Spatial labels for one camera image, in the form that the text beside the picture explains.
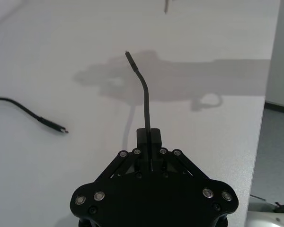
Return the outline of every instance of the gray floor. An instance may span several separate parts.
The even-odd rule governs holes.
[[[284,113],[264,110],[251,194],[284,204]]]

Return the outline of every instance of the screw head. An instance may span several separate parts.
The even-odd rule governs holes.
[[[125,152],[125,151],[120,152],[121,157],[125,157],[126,155],[127,155],[127,152]]]
[[[137,177],[138,179],[141,179],[141,178],[142,178],[142,174],[141,174],[141,173],[136,173],[136,177]]]
[[[90,214],[95,214],[97,212],[97,208],[95,207],[95,206],[91,206],[90,208],[89,208],[89,213]]]
[[[212,190],[208,189],[208,188],[204,188],[203,189],[203,195],[206,197],[206,198],[212,198],[213,197],[213,192]]]
[[[163,173],[163,177],[164,177],[164,178],[168,178],[168,177],[169,177],[169,174],[168,174],[167,172],[164,172],[164,173]]]
[[[136,155],[139,155],[139,154],[141,153],[141,151],[140,151],[139,149],[136,149],[136,150],[134,150],[133,152],[134,152],[134,154],[136,154]]]
[[[166,151],[165,149],[161,149],[161,150],[160,150],[160,153],[161,153],[161,154],[166,154],[166,152],[167,152],[167,151]]]
[[[215,211],[221,211],[221,206],[218,204],[218,203],[214,203],[213,204],[213,209],[215,210]]]
[[[101,201],[104,199],[104,192],[96,192],[95,195],[94,195],[94,200],[96,201]]]
[[[179,156],[179,155],[181,155],[181,151],[175,150],[175,151],[174,151],[174,154],[175,154],[176,156]]]
[[[76,199],[75,199],[75,204],[77,205],[81,205],[85,202],[86,198],[85,196],[81,195],[81,196],[78,196]]]
[[[222,197],[223,197],[223,199],[225,199],[226,201],[231,201],[231,200],[232,200],[232,196],[231,196],[228,192],[223,192],[223,193],[222,193]]]

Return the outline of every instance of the black cable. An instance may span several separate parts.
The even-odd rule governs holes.
[[[62,132],[62,133],[68,133],[68,131],[66,130],[66,128],[64,128],[61,125],[58,125],[54,122],[51,122],[43,117],[40,117],[38,115],[36,115],[35,113],[33,113],[32,111],[30,111],[29,109],[27,109],[25,106],[21,105],[20,103],[16,102],[15,100],[12,100],[10,98],[6,98],[6,97],[0,97],[0,101],[6,101],[9,103],[12,103],[14,105],[16,105],[17,107],[19,107],[21,110],[23,110],[24,112],[26,112],[27,114],[29,114],[30,116],[32,116],[33,118],[35,118],[37,121],[39,121],[41,124],[46,125],[47,127],[50,127],[56,131]]]
[[[266,201],[266,199],[263,199],[261,197],[258,197],[258,196],[252,195],[252,194],[250,194],[250,196],[253,197],[253,198],[256,198],[258,200]]]
[[[131,54],[128,51],[126,51],[125,55],[127,57],[129,64],[131,65],[133,71],[137,74],[137,76],[138,76],[138,78],[141,81],[142,86],[143,86],[143,90],[144,90],[144,121],[145,121],[145,129],[146,129],[146,133],[147,133],[146,139],[147,139],[147,147],[148,147],[149,157],[151,157],[150,97],[149,97],[149,94],[148,94],[148,87],[147,87],[147,84],[146,84],[143,76],[139,72],[139,69],[138,69],[136,63],[134,62]]]

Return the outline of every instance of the bolt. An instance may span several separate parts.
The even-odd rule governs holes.
[[[163,173],[163,177],[164,177],[164,178],[168,178],[168,176],[169,176],[168,173],[166,173],[166,172]]]
[[[213,204],[213,209],[214,209],[215,211],[221,211],[221,206],[220,206],[218,203],[214,203],[214,204]]]
[[[165,149],[161,149],[161,150],[160,150],[160,153],[161,153],[161,154],[166,154],[166,152],[167,152],[167,151],[166,151]]]
[[[206,197],[206,198],[212,198],[213,197],[213,192],[212,190],[208,189],[208,188],[204,188],[203,189],[203,195]]]
[[[97,212],[97,208],[95,207],[95,206],[91,206],[90,208],[89,208],[89,213],[90,214],[95,214]]]
[[[141,153],[141,151],[140,151],[139,149],[136,149],[136,150],[134,150],[133,152],[134,152],[134,154],[136,154],[136,155],[139,155],[139,154]]]
[[[120,152],[120,156],[121,156],[121,157],[125,157],[126,155],[127,155],[127,152],[126,152],[126,151]]]
[[[181,155],[181,151],[175,150],[175,151],[174,151],[174,154],[175,154],[176,156],[179,156],[179,155]]]
[[[141,173],[136,173],[136,177],[141,179],[142,178],[142,174]]]
[[[96,201],[101,201],[104,199],[104,192],[96,192],[95,195],[94,195],[94,200]]]
[[[227,201],[231,201],[232,200],[232,196],[228,192],[223,192],[222,193],[222,197],[223,197],[223,199],[225,199]]]
[[[76,198],[75,203],[77,205],[81,205],[81,204],[83,204],[85,202],[85,200],[86,200],[85,196],[81,195],[81,196],[78,196]]]

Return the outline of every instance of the white tabletop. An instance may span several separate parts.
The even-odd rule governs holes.
[[[0,19],[0,227],[74,227],[69,202],[136,146],[143,90],[163,146],[228,183],[244,225],[278,0],[28,0]]]

